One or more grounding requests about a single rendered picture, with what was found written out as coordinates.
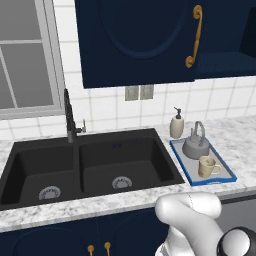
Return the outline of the grey kettle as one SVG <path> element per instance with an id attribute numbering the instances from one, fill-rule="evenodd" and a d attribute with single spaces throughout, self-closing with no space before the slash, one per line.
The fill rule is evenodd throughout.
<path id="1" fill-rule="evenodd" d="M 198 160 L 201 156 L 208 156 L 209 151 L 210 144 L 205 137 L 204 125 L 201 121 L 196 121 L 190 136 L 185 139 L 182 152 L 186 157 Z"/>

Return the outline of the cream mug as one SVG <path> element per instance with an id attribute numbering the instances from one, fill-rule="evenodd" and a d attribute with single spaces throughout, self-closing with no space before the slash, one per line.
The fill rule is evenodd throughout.
<path id="1" fill-rule="evenodd" d="M 199 158 L 198 175 L 201 178 L 208 178 L 211 175 L 217 175 L 221 172 L 222 166 L 210 156 L 201 156 Z"/>

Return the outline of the blue-rimmed grey tray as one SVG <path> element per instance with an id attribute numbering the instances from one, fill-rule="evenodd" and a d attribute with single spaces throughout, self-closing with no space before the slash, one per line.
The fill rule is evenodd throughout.
<path id="1" fill-rule="evenodd" d="M 184 155 L 182 151 L 184 142 L 184 138 L 171 140 L 170 146 L 191 186 L 228 183 L 237 180 L 236 175 L 213 146 L 210 146 L 209 156 L 215 160 L 217 166 L 213 169 L 213 173 L 208 178 L 200 177 L 198 174 L 199 161 L 190 159 Z"/>

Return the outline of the navy base cabinet door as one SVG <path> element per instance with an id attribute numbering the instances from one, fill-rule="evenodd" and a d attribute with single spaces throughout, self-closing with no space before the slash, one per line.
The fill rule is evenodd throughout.
<path id="1" fill-rule="evenodd" d="M 111 214 L 97 218 L 99 256 L 155 256 L 165 241 L 169 226 L 158 220 L 153 208 Z"/>
<path id="2" fill-rule="evenodd" d="M 94 218 L 0 233 L 0 256 L 90 256 Z"/>

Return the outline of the cream soap dispenser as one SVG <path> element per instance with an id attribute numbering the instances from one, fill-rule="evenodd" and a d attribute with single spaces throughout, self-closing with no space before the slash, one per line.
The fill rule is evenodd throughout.
<path id="1" fill-rule="evenodd" d="M 181 116 L 181 109 L 177 108 L 177 114 L 170 123 L 170 136 L 174 139 L 180 138 L 184 130 L 184 119 Z"/>

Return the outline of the black double sink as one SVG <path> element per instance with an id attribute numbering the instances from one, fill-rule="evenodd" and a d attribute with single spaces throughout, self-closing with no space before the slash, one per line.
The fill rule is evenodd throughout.
<path id="1" fill-rule="evenodd" d="M 0 211 L 183 182 L 153 128 L 22 141 L 0 178 Z"/>

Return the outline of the black sink tap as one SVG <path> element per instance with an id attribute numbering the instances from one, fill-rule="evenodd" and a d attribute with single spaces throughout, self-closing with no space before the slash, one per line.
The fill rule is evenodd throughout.
<path id="1" fill-rule="evenodd" d="M 66 116 L 66 128 L 67 128 L 67 138 L 69 143 L 73 143 L 78 133 L 86 132 L 86 125 L 83 125 L 82 128 L 77 128 L 76 123 L 73 117 L 72 105 L 69 98 L 68 89 L 64 89 L 64 107 L 65 107 L 65 116 Z"/>

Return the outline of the grey window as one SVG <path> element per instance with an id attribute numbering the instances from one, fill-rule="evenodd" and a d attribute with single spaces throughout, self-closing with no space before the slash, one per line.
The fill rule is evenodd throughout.
<path id="1" fill-rule="evenodd" d="M 0 0 L 0 120 L 64 113 L 53 0 Z"/>

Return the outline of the grey dishwasher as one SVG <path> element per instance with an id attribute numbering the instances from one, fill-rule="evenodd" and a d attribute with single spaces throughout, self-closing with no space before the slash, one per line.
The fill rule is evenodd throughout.
<path id="1" fill-rule="evenodd" d="M 256 195 L 221 201 L 221 215 L 216 222 L 223 232 L 234 227 L 246 227 L 256 232 Z"/>

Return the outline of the grey wall socket plate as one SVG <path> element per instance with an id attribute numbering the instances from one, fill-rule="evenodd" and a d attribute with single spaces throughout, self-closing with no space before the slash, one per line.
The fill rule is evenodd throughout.
<path id="1" fill-rule="evenodd" d="M 126 86 L 125 87 L 125 100 L 135 101 L 139 98 L 139 87 L 138 86 Z"/>
<path id="2" fill-rule="evenodd" d="M 141 85 L 140 86 L 140 99 L 148 100 L 152 99 L 154 95 L 154 86 L 153 85 Z"/>

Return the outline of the navy wall cabinet door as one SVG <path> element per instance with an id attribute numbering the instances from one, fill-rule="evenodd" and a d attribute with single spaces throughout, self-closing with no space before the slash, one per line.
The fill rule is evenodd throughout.
<path id="1" fill-rule="evenodd" d="M 83 86 L 190 82 L 201 0 L 75 0 Z"/>

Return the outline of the navy wall cabinet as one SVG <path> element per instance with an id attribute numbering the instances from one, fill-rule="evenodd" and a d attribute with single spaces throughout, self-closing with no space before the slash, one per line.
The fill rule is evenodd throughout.
<path id="1" fill-rule="evenodd" d="M 256 75 L 256 0 L 202 0 L 196 79 Z"/>

